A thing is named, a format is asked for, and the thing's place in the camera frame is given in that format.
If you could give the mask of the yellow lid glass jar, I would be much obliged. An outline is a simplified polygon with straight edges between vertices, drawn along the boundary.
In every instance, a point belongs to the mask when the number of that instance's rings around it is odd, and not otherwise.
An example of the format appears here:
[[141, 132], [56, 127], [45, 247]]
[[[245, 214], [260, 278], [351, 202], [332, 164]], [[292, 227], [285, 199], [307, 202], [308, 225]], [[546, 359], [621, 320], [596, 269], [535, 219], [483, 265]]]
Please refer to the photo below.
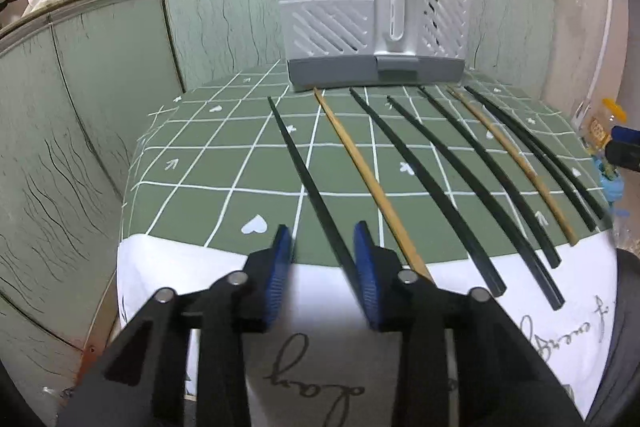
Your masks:
[[612, 140], [611, 132], [616, 124], [626, 124], [627, 113], [612, 98], [602, 98], [586, 122], [585, 139], [589, 147], [600, 152]]

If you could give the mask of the white plastic utensil holder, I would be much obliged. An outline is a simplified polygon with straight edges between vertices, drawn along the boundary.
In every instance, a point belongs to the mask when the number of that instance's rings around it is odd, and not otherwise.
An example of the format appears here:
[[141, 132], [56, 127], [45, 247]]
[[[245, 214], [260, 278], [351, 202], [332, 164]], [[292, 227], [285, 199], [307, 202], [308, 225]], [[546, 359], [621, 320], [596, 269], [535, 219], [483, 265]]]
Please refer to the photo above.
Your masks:
[[459, 82], [471, 0], [279, 0], [297, 91]]

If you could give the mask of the light wooden chopstick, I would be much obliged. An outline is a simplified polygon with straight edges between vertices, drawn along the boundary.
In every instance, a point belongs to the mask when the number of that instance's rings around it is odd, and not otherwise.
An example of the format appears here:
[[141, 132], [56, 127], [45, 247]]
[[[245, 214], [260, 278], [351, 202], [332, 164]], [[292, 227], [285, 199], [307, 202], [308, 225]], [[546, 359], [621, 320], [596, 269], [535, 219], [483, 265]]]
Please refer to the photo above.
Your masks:
[[392, 203], [387, 198], [382, 186], [378, 183], [374, 173], [369, 168], [367, 161], [365, 161], [360, 154], [355, 142], [352, 141], [352, 138], [342, 125], [341, 121], [335, 116], [329, 104], [326, 103], [326, 99], [323, 98], [323, 95], [317, 88], [314, 88], [314, 97], [323, 109], [323, 112], [326, 114], [326, 118], [329, 119], [338, 139], [341, 140], [347, 154], [358, 170], [362, 181], [366, 184], [369, 193], [373, 197], [375, 204], [378, 206], [378, 210], [381, 211], [386, 225], [390, 228], [390, 231], [392, 232], [394, 239], [396, 239], [396, 243], [400, 247], [409, 267], [413, 269], [414, 272], [425, 277], [428, 281], [432, 281], [433, 277], [431, 276], [430, 271], [428, 271], [426, 264], [418, 254], [416, 246], [414, 246], [413, 241], [410, 239], [410, 236], [398, 217]]

